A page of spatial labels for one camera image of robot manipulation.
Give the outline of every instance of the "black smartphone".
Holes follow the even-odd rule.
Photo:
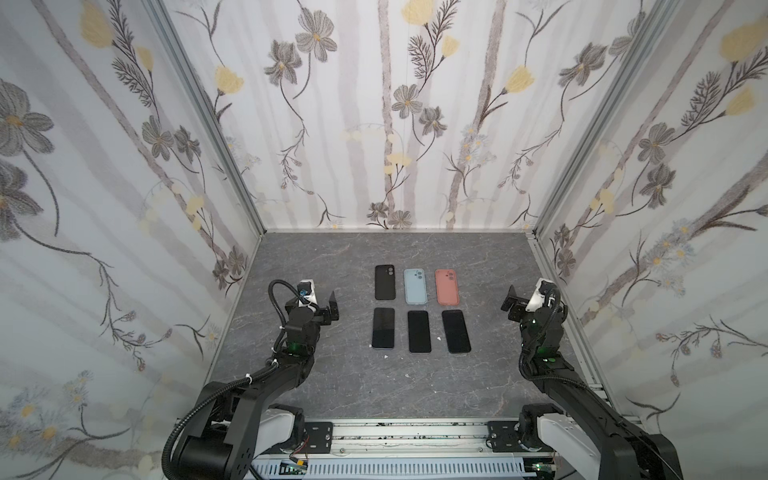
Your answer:
[[[445,342],[450,353],[468,353],[472,351],[469,345],[467,325],[464,323],[464,313],[461,310],[443,310],[442,327],[445,329]]]
[[[374,293],[377,300],[395,299],[395,266],[376,265]]]
[[[408,350],[411,353],[430,353],[432,339],[429,337],[429,314],[424,310],[408,312]]]
[[[373,309],[373,338],[375,349],[395,348],[395,309],[376,307]]]

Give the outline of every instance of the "gray marble tabletop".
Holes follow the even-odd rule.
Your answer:
[[[374,266],[396,268],[397,297],[373,296]],[[422,268],[428,304],[406,304],[402,271]],[[435,298],[435,270],[454,269],[460,304]],[[245,283],[211,379],[230,381],[260,368],[280,321],[266,295],[273,279],[315,280],[318,303],[336,291],[341,319],[322,328],[310,377],[279,402],[299,406],[308,418],[517,416],[525,403],[549,398],[517,368],[518,324],[499,307],[510,284],[532,294],[539,269],[523,233],[268,233]],[[290,298],[277,286],[283,305]],[[396,310],[395,349],[370,347],[373,309]],[[472,351],[451,354],[441,312],[464,312]],[[432,352],[408,350],[409,310],[429,312]],[[561,351],[578,371],[567,338]]]

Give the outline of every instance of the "red phone case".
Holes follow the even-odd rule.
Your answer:
[[[435,270],[437,285],[437,303],[440,305],[458,305],[458,277],[450,269]]]

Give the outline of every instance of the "blue phone case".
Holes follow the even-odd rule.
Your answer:
[[[427,303],[427,281],[424,270],[406,268],[402,271],[406,281],[406,303],[409,305],[424,305]]]

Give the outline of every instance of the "wallpapered wall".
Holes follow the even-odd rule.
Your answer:
[[[763,478],[768,7],[685,1],[550,230],[625,413],[687,478]]]
[[[141,4],[0,7],[4,477],[161,478],[257,238]]]
[[[530,227],[652,2],[165,0],[267,227]]]

